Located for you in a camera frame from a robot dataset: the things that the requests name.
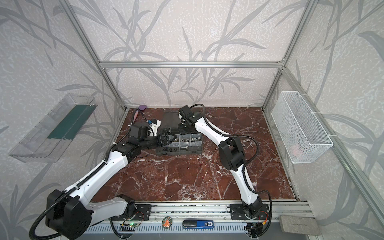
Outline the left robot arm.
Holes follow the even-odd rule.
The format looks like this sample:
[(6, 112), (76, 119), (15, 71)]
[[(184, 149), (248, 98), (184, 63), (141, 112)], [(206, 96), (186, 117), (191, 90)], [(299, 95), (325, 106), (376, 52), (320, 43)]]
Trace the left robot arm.
[(30, 228), (30, 239), (50, 240), (65, 236), (75, 240), (92, 225), (131, 213), (135, 201), (124, 195), (96, 204), (91, 200), (107, 181), (131, 163), (142, 150), (167, 146), (177, 138), (167, 130), (158, 132), (160, 124), (155, 119), (149, 123), (131, 124), (128, 133), (113, 143), (100, 164), (65, 190), (50, 193), (46, 210)]

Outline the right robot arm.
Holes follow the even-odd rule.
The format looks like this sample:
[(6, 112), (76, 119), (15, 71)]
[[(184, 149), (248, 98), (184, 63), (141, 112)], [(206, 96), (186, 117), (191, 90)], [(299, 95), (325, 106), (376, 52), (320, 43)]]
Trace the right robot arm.
[[(221, 164), (232, 173), (239, 188), (245, 215), (251, 220), (255, 219), (263, 202), (260, 192), (257, 192), (252, 185), (247, 165), (259, 154), (259, 143), (250, 136), (230, 135), (219, 129), (208, 120), (203, 104), (183, 106), (179, 109), (179, 118), (181, 123), (178, 124), (178, 128), (181, 135), (197, 131), (217, 145)], [(248, 161), (241, 138), (254, 141), (257, 147), (255, 154)]]

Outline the grey plastic organizer box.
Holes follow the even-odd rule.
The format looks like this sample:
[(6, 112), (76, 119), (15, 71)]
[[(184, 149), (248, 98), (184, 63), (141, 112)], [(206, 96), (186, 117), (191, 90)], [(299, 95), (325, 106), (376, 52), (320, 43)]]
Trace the grey plastic organizer box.
[(176, 135), (176, 139), (167, 146), (156, 148), (158, 156), (200, 155), (203, 152), (203, 136), (199, 132), (181, 135), (178, 129), (178, 112), (164, 113), (160, 131)]

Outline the purple pink brush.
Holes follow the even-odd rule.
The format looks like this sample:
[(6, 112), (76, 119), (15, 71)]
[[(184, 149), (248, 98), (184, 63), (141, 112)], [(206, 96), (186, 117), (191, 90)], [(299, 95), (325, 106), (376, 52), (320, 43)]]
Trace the purple pink brush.
[(135, 122), (135, 120), (139, 114), (143, 117), (144, 121), (147, 122), (148, 120), (147, 120), (147, 118), (143, 112), (146, 108), (147, 108), (147, 106), (145, 106), (145, 105), (140, 105), (139, 107), (135, 108), (133, 110), (132, 122)]

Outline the round orange badge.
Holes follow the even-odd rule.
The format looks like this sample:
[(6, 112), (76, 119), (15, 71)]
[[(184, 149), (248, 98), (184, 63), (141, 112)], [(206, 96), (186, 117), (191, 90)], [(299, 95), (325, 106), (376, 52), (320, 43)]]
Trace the round orange badge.
[(166, 216), (162, 220), (162, 227), (164, 229), (169, 229), (173, 224), (173, 220), (170, 216)]

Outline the blue black usb device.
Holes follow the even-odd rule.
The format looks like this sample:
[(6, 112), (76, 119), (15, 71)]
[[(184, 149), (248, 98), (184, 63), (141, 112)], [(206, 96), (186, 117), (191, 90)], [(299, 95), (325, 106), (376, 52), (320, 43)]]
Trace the blue black usb device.
[(184, 220), (182, 227), (184, 229), (213, 229), (214, 222), (211, 220)]

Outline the grey foam pad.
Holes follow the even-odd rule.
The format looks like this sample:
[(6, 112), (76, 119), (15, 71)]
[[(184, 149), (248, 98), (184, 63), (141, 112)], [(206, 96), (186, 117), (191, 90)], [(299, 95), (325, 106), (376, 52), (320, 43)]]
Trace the grey foam pad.
[(296, 216), (280, 216), (281, 230), (284, 233), (301, 234), (310, 236), (320, 236), (321, 231), (317, 221), (313, 218)]

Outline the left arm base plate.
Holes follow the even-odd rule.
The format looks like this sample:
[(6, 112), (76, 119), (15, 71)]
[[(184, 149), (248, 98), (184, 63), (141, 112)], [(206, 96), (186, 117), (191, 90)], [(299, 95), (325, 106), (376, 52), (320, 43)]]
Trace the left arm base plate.
[(129, 214), (123, 214), (120, 216), (112, 217), (113, 221), (148, 221), (151, 214), (152, 205), (139, 204), (135, 206), (136, 209), (129, 216)]

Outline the clear wall shelf tray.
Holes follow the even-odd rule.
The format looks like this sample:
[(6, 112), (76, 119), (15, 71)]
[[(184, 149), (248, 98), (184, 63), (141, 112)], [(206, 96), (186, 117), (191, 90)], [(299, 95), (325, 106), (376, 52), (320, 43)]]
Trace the clear wall shelf tray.
[(57, 162), (98, 105), (67, 94), (9, 153), (23, 163)]

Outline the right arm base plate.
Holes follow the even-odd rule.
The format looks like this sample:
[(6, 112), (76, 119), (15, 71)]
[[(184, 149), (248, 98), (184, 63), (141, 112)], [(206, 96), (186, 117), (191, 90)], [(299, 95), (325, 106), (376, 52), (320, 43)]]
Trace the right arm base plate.
[(231, 220), (260, 220), (266, 222), (269, 219), (269, 205), (262, 204), (260, 210), (254, 217), (247, 217), (242, 204), (230, 204), (227, 211), (231, 214)]

